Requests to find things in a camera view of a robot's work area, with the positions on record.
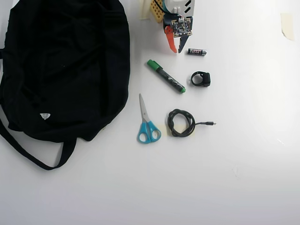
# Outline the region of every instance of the circuit board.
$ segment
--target circuit board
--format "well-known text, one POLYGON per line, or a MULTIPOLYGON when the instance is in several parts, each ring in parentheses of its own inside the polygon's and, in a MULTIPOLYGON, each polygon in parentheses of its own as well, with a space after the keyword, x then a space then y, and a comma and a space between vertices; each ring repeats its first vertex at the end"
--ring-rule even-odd
POLYGON ((174 38, 192 35, 192 26, 190 18, 179 18, 172 20, 174 38))

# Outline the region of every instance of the black cable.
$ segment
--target black cable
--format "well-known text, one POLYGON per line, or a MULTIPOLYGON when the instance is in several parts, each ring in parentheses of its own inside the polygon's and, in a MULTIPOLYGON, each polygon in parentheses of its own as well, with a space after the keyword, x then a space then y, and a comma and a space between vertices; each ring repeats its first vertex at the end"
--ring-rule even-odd
POLYGON ((169 126, 169 129, 171 130, 172 135, 174 137, 187 137, 187 136, 190 136, 193 133, 193 131, 195 130, 195 127, 197 125, 213 126, 213 125, 216 125, 216 123, 215 122, 200 122, 200 123, 196 123, 192 114, 190 114, 187 111, 180 110, 180 109, 174 109, 172 112, 169 113, 168 126, 169 126), (183 115, 187 119, 187 122, 188 122, 188 128, 185 131, 183 131, 182 133, 179 133, 178 131, 176 131, 174 129, 174 121, 173 121, 173 119, 178 114, 183 115))
POLYGON ((165 10, 159 5, 159 3, 158 3, 156 0, 154 0, 154 2, 155 2, 155 4, 158 6, 158 8, 159 8, 162 12, 164 12, 165 14, 169 14, 169 15, 174 15, 174 16, 179 16, 179 17, 181 17, 181 15, 179 15, 179 14, 177 14, 177 13, 170 13, 170 12, 165 11, 165 10))

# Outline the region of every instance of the black backpack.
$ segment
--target black backpack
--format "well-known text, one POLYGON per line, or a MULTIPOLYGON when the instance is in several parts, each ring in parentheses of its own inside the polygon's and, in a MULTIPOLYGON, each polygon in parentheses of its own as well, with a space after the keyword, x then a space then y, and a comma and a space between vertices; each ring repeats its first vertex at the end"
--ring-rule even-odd
POLYGON ((126 104, 129 29, 119 0, 20 0, 0 58, 8 128, 64 143, 58 165, 47 166, 0 121, 1 136, 43 169, 64 165, 78 137, 91 141, 126 104))

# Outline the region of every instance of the bag strap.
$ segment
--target bag strap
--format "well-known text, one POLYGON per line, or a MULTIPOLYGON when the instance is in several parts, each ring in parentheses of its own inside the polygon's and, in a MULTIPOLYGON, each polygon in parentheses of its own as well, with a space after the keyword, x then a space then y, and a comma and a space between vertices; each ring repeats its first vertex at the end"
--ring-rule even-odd
POLYGON ((0 135, 2 137, 4 137, 4 139, 7 140, 7 142, 11 146, 13 146, 21 155, 23 155, 24 157, 29 159, 31 162, 35 163, 36 165, 38 165, 39 167, 41 167, 45 170, 53 170, 53 169, 63 166, 67 162, 67 160, 70 158, 70 156, 72 155, 72 153, 75 149, 75 146, 76 146, 76 141, 77 141, 77 139, 75 139, 73 141, 64 142, 61 157, 60 157, 60 162, 58 163, 57 166, 51 167, 51 166, 48 166, 48 165, 42 163, 37 158, 35 158, 31 154, 29 154, 24 148, 22 148, 22 146, 15 140, 15 138, 6 130, 1 119, 0 119, 0 135))

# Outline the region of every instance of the white logo patch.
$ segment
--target white logo patch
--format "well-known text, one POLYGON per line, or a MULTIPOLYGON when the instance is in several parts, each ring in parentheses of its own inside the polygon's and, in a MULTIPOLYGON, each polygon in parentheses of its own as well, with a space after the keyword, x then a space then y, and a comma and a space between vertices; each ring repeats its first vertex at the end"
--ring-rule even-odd
POLYGON ((49 114, 49 113, 41 113, 40 115, 42 116, 42 118, 44 120, 48 119, 51 116, 51 114, 49 114))

